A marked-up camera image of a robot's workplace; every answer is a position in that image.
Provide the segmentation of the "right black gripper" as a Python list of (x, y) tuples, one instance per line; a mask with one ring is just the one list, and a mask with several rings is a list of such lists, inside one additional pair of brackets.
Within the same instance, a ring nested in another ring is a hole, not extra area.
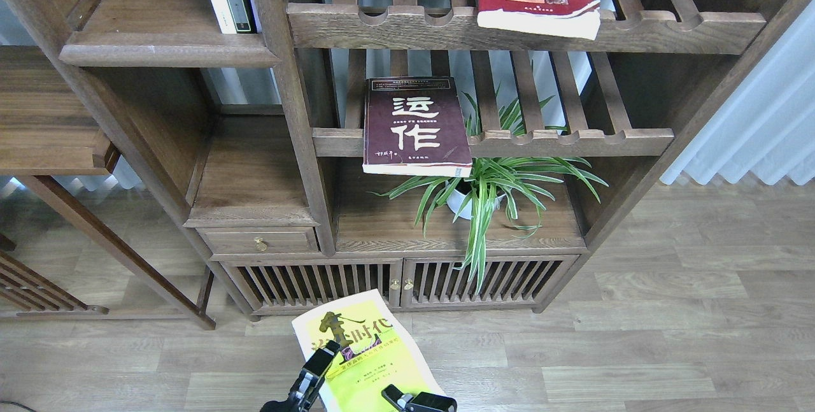
[(457, 401), (452, 397), (428, 392), (405, 394), (393, 384), (382, 389), (381, 395), (393, 409), (405, 411), (457, 411), (458, 407)]

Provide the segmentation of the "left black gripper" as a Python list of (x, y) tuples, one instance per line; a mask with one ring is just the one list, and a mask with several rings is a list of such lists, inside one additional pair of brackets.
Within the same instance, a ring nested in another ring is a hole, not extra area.
[(343, 346), (337, 341), (329, 341), (317, 349), (302, 367), (297, 380), (289, 389), (284, 401), (268, 401), (260, 411), (309, 411), (318, 397), (318, 391), (324, 384), (332, 361)]

